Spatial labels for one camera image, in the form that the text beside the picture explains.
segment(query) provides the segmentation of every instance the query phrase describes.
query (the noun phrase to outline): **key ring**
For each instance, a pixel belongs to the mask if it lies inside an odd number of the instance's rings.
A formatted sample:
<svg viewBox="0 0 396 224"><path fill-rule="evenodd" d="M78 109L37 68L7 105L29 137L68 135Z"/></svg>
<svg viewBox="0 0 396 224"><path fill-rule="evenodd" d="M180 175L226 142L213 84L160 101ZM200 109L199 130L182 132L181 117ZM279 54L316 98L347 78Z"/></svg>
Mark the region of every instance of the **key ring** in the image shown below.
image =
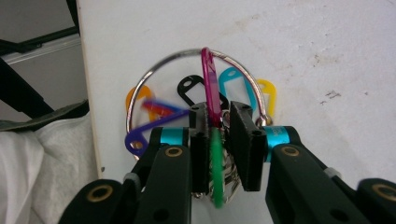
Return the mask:
<svg viewBox="0 0 396 224"><path fill-rule="evenodd" d="M262 96L262 92L260 91L260 86L256 82L255 78L253 75L249 73L249 71L238 61L234 60L230 56L223 54L219 51L216 50L210 50L213 54L213 56L220 58L224 62L234 66L236 69L238 69L242 75L247 79L248 83L250 84L251 88L253 89L254 95L256 96L257 103L258 103L258 108L259 108L259 117L256 119L256 125L258 127L261 126L266 126L267 124L270 124L271 119L267 116L266 110L265 110L265 100L264 97ZM176 53L173 53L158 63L156 63L154 66L152 66L145 75L143 75L139 82L137 83L135 87L134 94L131 98L131 101L128 106L128 111L127 111L127 116L126 116L126 132L130 132L133 128L133 115L134 115L134 103L136 101L137 95L140 92L140 89L143 87L143 85L146 83L146 81L154 75L154 73L160 69L162 66L166 65L167 63L172 62L175 59L178 58L184 58L184 57L190 57L190 56L199 56L201 54L201 49L185 49Z"/></svg>

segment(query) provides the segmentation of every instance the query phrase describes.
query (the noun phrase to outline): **black metal frame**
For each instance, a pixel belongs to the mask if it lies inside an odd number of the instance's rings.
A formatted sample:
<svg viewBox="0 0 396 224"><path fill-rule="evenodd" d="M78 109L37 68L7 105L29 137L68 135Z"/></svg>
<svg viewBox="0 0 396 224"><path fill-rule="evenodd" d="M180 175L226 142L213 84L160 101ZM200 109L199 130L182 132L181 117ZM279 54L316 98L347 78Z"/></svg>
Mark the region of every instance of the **black metal frame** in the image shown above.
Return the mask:
<svg viewBox="0 0 396 224"><path fill-rule="evenodd" d="M66 36L79 34L76 0L66 0L66 2L76 26L48 35L42 35L21 43L14 43L0 39L0 56L4 56L12 52L25 53L41 48L44 43ZM1 58L0 100L13 107L15 110L23 112L32 119L53 112L53 109L44 102L43 97Z"/></svg>
<svg viewBox="0 0 396 224"><path fill-rule="evenodd" d="M231 102L231 108L225 146L233 154L244 190L260 190L263 157L258 153L266 154L269 148L258 142L266 141L267 133L256 130L250 106ZM93 181L67 206L60 223L191 223L191 193L207 193L202 184L207 184L209 171L200 166L209 164L206 113L205 103L191 107L183 146L167 146L161 142L163 128L153 129L147 151L123 184ZM365 179L355 191L324 172L328 167L301 143L294 128L283 128L290 142L274 147L265 198L276 224L396 223L396 184ZM166 156L171 148L184 156Z"/></svg>

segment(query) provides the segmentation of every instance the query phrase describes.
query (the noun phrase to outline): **white cloth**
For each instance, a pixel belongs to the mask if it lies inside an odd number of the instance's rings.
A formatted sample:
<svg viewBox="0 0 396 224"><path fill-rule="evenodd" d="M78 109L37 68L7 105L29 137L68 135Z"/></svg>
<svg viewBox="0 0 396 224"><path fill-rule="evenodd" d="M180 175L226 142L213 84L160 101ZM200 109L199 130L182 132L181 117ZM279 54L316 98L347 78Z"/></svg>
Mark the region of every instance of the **white cloth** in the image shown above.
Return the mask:
<svg viewBox="0 0 396 224"><path fill-rule="evenodd" d="M57 223L97 178L89 115L36 132L0 133L0 223Z"/></svg>

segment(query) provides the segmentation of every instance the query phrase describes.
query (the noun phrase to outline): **yellow key tag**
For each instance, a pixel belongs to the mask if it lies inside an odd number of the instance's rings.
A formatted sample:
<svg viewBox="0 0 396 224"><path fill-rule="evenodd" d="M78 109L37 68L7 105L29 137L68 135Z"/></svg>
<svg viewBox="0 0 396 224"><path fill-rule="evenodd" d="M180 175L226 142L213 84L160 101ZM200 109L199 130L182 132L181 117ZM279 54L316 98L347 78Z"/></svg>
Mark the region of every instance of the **yellow key tag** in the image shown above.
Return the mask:
<svg viewBox="0 0 396 224"><path fill-rule="evenodd" d="M268 94L266 109L268 111L268 115L271 117L271 119L273 119L276 105L276 87L270 81L264 79L257 79L257 83L259 84L262 93Z"/></svg>
<svg viewBox="0 0 396 224"><path fill-rule="evenodd" d="M126 96L126 99L125 99L125 106L126 106L126 110L127 110L127 111L128 111L129 103L131 102L131 99L132 99L132 95L134 94L134 90L135 90L135 87L133 87L133 88L128 92L128 95ZM150 89L149 87L147 87L147 86L143 86L143 87L140 89L139 94L137 94L137 99L136 99L136 100L139 100L139 99L141 99L141 98L143 98L143 97L148 98L148 99L155 98L155 97L154 97L154 93L151 92L151 89ZM154 121L154 120L157 119L157 115L156 115L154 112L150 112L150 111L149 111L149 112L148 112L148 119L149 119L149 121Z"/></svg>

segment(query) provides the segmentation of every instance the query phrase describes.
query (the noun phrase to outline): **key tag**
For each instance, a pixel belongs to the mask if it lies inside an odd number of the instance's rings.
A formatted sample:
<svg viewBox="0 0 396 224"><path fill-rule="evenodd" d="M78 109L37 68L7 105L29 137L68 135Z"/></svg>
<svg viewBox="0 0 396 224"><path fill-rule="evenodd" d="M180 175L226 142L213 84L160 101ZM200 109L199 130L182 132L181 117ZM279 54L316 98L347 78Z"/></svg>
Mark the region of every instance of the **key tag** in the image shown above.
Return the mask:
<svg viewBox="0 0 396 224"><path fill-rule="evenodd" d="M251 86L256 86L258 85L255 78L249 73L249 71L245 68L244 65L241 63L238 63L235 59L232 57L223 54L219 51L216 50L210 50L210 53L212 57L217 57L221 59L222 61L232 65L233 67L236 67L242 74L243 76L248 80L249 84ZM133 129L133 117L134 117L134 105L137 99L137 95L145 85L145 83L149 80L150 77L152 77L155 72L163 67L164 65L179 59L179 58L184 58L184 57L190 57L190 56L198 56L202 55L202 50L201 49L186 49L182 50L179 52L175 52L173 54L170 54L160 60L159 62L155 63L150 69L142 76L142 78L137 82L136 85L136 91L132 95L131 98L131 103L130 106L128 106L128 111L126 113L126 132L130 132ZM255 124L257 126L265 126L267 124L268 116L266 115L265 111L265 102L264 98L262 95L259 93L259 90L256 90L256 88L253 89L255 92L255 96L257 97L257 107L259 109L259 116L257 117Z"/></svg>
<svg viewBox="0 0 396 224"><path fill-rule="evenodd" d="M177 93L181 97L181 99L186 102L187 105L192 106L195 103L190 97L187 95L187 92L191 90L194 86L201 84L204 85L204 79L197 75L191 75L184 77L181 81L177 84ZM227 98L219 92L219 98L221 100L221 109L228 110L230 107L230 103L228 102Z"/></svg>
<svg viewBox="0 0 396 224"><path fill-rule="evenodd" d="M220 135L221 107L219 98L219 84L213 55L209 48L201 51L202 68L204 71L204 85L209 116L209 127L212 126L210 143L211 150L211 176L213 180L213 201L216 208L223 205L224 196L224 174L223 174L223 147Z"/></svg>
<svg viewBox="0 0 396 224"><path fill-rule="evenodd" d="M247 92L247 96L250 101L250 106L253 109L253 111L255 111L257 106L256 106L256 97L254 96L253 89L251 89L251 86L248 83L248 81L242 76L242 74L235 67L227 68L226 70L224 70L224 72L222 72L220 74L219 89L220 89L221 94L224 95L225 97L227 97L225 83L228 81L237 79L237 78L244 79L245 90Z"/></svg>
<svg viewBox="0 0 396 224"><path fill-rule="evenodd" d="M268 115L273 119L276 106L276 87L270 81L264 79L257 79L256 81L262 89L262 93L268 94Z"/></svg>
<svg viewBox="0 0 396 224"><path fill-rule="evenodd" d="M161 101L154 98L146 98L142 104L143 108L147 109L147 111L155 113L156 115L162 117L166 117L172 115L184 108L178 107L177 105L171 105L166 103L165 101Z"/></svg>
<svg viewBox="0 0 396 224"><path fill-rule="evenodd" d="M126 110L128 111L128 107L129 107L129 103L131 102L131 98L132 95L134 94L134 90L136 89L136 87L133 87L127 94L126 98L125 98L125 106L126 106ZM137 94L137 98L136 100L140 100L142 98L145 99L153 99L154 97L154 93L151 92L151 89L147 86L143 86L142 89L140 90L139 94ZM149 111L148 112L148 119L149 121L154 121L157 119L157 115L156 113Z"/></svg>
<svg viewBox="0 0 396 224"><path fill-rule="evenodd" d="M189 109L183 109L173 113L169 116L163 117L161 119L154 120L148 124L142 125L140 127L134 128L129 131L125 137L125 146L132 154L140 158L145 152L149 145L146 138L143 136L143 132L153 129L155 127L161 126L167 122L173 121L175 119L180 119L184 116L189 115Z"/></svg>

